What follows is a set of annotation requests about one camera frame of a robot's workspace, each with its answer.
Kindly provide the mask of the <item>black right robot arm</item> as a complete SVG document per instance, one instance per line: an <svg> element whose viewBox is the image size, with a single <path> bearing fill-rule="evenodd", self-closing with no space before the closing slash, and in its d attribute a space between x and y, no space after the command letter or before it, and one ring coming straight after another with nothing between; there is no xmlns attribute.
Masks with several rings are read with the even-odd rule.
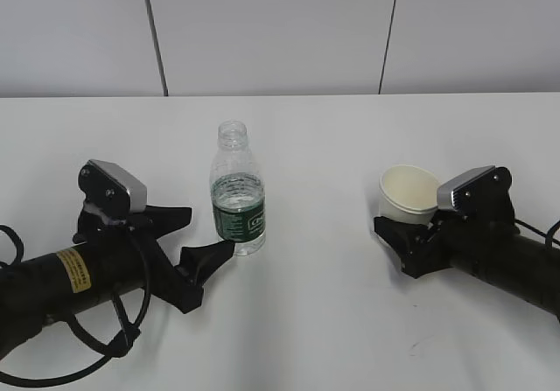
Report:
<svg viewBox="0 0 560 391"><path fill-rule="evenodd" d="M378 216L374 230L409 277L456 269L559 315L559 250L513 225L447 218L428 227Z"/></svg>

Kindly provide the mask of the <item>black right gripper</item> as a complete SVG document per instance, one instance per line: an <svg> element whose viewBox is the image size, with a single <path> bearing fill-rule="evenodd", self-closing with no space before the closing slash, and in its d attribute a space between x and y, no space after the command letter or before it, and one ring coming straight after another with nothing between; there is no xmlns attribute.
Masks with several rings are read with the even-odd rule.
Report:
<svg viewBox="0 0 560 391"><path fill-rule="evenodd" d="M515 237L520 230L508 223L474 218L442 220L427 227L377 216L374 232L400 255L401 271L419 278L460 266L473 272L485 260L485 252Z"/></svg>

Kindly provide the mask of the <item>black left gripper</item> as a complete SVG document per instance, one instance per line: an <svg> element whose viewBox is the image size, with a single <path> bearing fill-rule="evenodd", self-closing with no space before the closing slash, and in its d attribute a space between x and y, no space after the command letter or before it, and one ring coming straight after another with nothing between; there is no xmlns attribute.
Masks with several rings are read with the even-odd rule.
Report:
<svg viewBox="0 0 560 391"><path fill-rule="evenodd" d="M92 216L80 216L74 240L91 275L106 297L150 285L153 296L182 313L202 305L206 281L234 255L233 241L203 247L182 247L179 267L172 264L158 239L187 227L191 207L146 206L129 216L124 226L105 226Z"/></svg>

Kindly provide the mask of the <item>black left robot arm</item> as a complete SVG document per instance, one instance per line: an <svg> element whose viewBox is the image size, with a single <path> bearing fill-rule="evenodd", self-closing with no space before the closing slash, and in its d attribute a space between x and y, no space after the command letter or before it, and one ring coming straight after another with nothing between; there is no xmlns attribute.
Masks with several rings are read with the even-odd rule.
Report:
<svg viewBox="0 0 560 391"><path fill-rule="evenodd" d="M126 220L102 221L83 211L74 245L16 262L1 270L1 354L7 356L44 327L65 322L95 352L112 358L128 353L140 334L122 296L142 289L182 313L199 308L204 284L231 259L233 241L184 247L173 264L158 239L190 224L189 207L149 206ZM80 325L77 314L112 302L121 330L107 344Z"/></svg>

